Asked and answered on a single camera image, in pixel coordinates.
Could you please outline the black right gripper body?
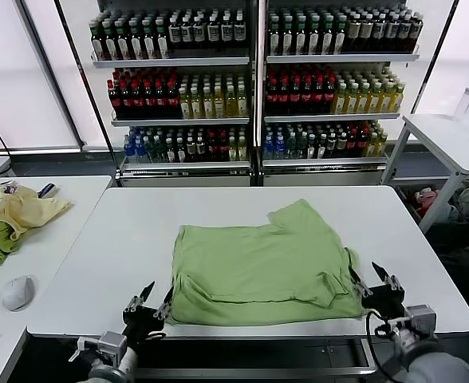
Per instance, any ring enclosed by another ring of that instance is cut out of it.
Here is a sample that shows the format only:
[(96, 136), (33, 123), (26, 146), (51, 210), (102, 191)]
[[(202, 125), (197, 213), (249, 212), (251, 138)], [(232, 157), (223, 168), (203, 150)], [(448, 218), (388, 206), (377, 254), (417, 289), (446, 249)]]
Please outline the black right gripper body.
[(382, 318), (401, 318), (404, 316), (404, 290), (393, 290), (390, 285), (370, 287), (371, 294), (361, 299), (366, 309), (375, 310)]

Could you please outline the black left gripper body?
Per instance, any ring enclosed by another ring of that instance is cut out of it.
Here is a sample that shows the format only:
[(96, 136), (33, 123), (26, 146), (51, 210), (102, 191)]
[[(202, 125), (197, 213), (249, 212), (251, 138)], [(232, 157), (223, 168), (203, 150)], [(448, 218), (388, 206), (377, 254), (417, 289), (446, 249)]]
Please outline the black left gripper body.
[(125, 309), (123, 335), (127, 338), (128, 344), (140, 344), (148, 340), (164, 338), (166, 336), (163, 332), (164, 321), (158, 314), (157, 309), (146, 306), (137, 306), (134, 310)]

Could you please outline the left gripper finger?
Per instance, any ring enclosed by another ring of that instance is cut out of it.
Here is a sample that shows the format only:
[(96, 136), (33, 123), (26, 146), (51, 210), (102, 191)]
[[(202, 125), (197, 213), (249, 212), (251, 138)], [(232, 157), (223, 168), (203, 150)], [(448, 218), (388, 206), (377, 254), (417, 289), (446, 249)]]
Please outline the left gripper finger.
[(167, 292), (166, 296), (160, 307), (156, 310), (153, 314), (153, 317), (157, 320), (165, 320), (171, 312), (171, 300), (173, 296), (174, 286), (171, 286), (169, 291)]
[(155, 285), (155, 282), (151, 282), (147, 285), (139, 295), (134, 295), (132, 299), (129, 301), (128, 305), (125, 307), (124, 312), (135, 312), (139, 306), (145, 304), (146, 300), (148, 299), (152, 289)]

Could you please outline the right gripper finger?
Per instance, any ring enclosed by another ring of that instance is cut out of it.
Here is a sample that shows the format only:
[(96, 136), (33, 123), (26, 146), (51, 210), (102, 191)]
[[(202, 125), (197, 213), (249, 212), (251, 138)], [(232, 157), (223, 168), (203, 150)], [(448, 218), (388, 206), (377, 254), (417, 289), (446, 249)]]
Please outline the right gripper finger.
[(394, 274), (389, 274), (383, 267), (372, 262), (372, 267), (382, 283), (371, 288), (373, 293), (400, 293), (404, 288), (400, 285), (398, 278)]
[(362, 298), (368, 298), (372, 295), (372, 291), (365, 285), (358, 273), (352, 268), (349, 268), (350, 277), (353, 281), (357, 292)]

